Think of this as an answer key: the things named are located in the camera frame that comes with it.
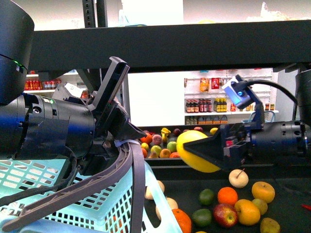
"cable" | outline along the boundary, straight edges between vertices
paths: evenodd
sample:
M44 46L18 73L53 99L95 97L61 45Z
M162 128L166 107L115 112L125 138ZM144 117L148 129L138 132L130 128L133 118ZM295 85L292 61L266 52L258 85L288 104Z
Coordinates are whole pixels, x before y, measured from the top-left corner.
M274 83L274 82L271 82L271 81L268 81L268 80L249 80L246 82L246 85L247 86L251 86L251 85L254 85L254 84L263 84L263 85L269 85L269 86L273 86L279 90L281 90L285 95L287 95L295 104L298 104L298 101L296 99L295 96L292 95L292 93L289 92L289 90L287 90L285 87L277 84L277 83Z
M44 194L46 192L58 189L63 187L64 185L67 185L69 181L72 179L75 173L75 168L77 166L77 157L75 156L74 152L69 148L65 147L66 150L70 152L69 161L71 162L71 172L68 175L66 179L64 179L62 182L58 183L57 185L48 187L48 186L41 186L39 188L29 188L24 191L21 191L19 193L15 193L13 195L5 196L0 198L0 206L8 205L12 202L31 197L36 194Z

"plastic basket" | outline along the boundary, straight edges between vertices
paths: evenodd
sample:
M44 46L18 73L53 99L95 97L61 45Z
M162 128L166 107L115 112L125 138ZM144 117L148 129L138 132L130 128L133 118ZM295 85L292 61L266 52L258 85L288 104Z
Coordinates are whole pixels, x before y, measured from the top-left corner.
M39 161L1 161L0 162L0 196L11 195L26 188L40 185L52 186L57 180L64 160ZM145 163L146 186L150 186L159 212L165 213L161 224L154 228L146 211L143 210L142 233L182 233L173 213L166 202L154 174ZM77 175L74 182L85 177ZM57 211L45 219L36 221L14 233L128 233L131 220L132 169L113 186L95 193L75 204ZM0 227L15 216L21 209L45 196L35 195L0 209Z

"toy fruit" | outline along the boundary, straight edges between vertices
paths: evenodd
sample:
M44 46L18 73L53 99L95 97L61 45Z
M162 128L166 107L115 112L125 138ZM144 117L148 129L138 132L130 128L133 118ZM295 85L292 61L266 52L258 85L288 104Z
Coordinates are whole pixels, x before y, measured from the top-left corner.
M166 200L167 200L167 203L169 204L169 207L171 208L171 210L178 209L178 204L174 199L166 198ZM159 212L157 206L155 207L155 213L156 213L157 218L159 220L161 220L161 215L160 215L160 212Z
M148 151L149 150L149 145L144 142L144 143L141 144L141 148L144 148L146 151Z
M268 204L264 200L259 199L259 198L255 198L254 200L252 200L252 202L259 209L260 215L264 215L267 212Z
M140 139L140 141L141 141L142 143L150 144L150 143L152 142L152 136L151 136L150 133L146 133L146 134L147 134L147 136L142 137L142 138Z
M178 137L180 135L181 131L180 129L174 129L173 134Z
M171 153L173 153L173 152L177 152L176 146L177 146L176 142L169 142L166 148L169 149Z
M150 152L155 152L158 157L160 157L161 151L162 151L162 148L160 146L153 146L150 149Z
M154 134L152 136L152 142L153 144L155 144L156 146L160 145L162 143L162 137L158 134Z
M254 198L263 199L266 203L270 203L273 201L276 192L269 183L258 181L252 186L252 194Z
M169 131L167 128L163 128L161 130L161 134L162 134L162 141L164 143L167 143L167 140L168 140L168 136L170 135L171 131Z
M204 189L199 195L201 205L211 205L213 203L215 194L210 189Z
M172 210L177 223L183 233L191 233L192 223L190 217L180 209Z
M239 223L242 225L252 226L259 222L260 211L250 200L240 199L235 203L234 208L238 212Z
M277 221L265 217L260 223L260 233L280 233L281 227Z
M217 132L218 128L212 128L209 132L211 135L214 135Z
M197 130L203 133L203 128L202 127L195 127L193 130Z
M212 222L212 213L209 209L200 209L192 214L191 219L197 227L206 227Z
M229 174L229 182L233 187L244 188L248 183L248 175L244 170L235 169Z
M148 152L146 151L145 148L141 148L142 154L144 155L144 158L147 158Z
M196 130L189 130L182 133L177 139L177 152L182 160L193 169L201 172L218 171L220 170L219 167L184 149L184 143L196 141L203 138L207 138L207 136L204 133Z
M160 153L160 158L169 158L171 151L169 149L163 149Z
M152 152L150 153L149 157L148 157L148 159L157 159L157 158L158 158L158 156L157 156L157 154L156 154L155 151L152 151Z
M164 190L165 190L164 184L161 181L157 181L157 183L159 184L162 192L164 192ZM154 197L152 196L152 193L151 193L151 190L150 190L149 186L147 186L147 188L146 188L145 198L148 199L148 200L153 200L154 199Z
M217 194L219 203L225 203L234 206L238 201L238 193L231 187L224 187Z
M233 227L239 220L236 209L232 205L228 204L216 205L213 215L216 222L224 228Z
M178 152L173 152L171 155L170 155L170 158L180 158Z

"green lime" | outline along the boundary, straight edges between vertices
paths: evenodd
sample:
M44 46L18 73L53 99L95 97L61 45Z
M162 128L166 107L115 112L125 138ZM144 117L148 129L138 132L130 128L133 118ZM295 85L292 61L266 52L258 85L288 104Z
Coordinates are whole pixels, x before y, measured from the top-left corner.
M197 227L206 227L212 221L212 213L208 209L200 209L192 214L191 219Z
M215 194L210 189L204 189L199 195L201 205L211 205L214 200Z

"zip tie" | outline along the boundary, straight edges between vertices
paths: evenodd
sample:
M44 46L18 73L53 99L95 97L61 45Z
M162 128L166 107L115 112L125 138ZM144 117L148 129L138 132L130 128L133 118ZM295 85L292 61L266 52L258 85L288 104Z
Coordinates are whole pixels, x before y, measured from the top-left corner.
M127 142L131 142L131 143L135 143L135 144L139 144L140 143L138 141L132 140L132 139L126 139L126 140L115 140L115 145L116 147L120 147L122 144L127 143Z

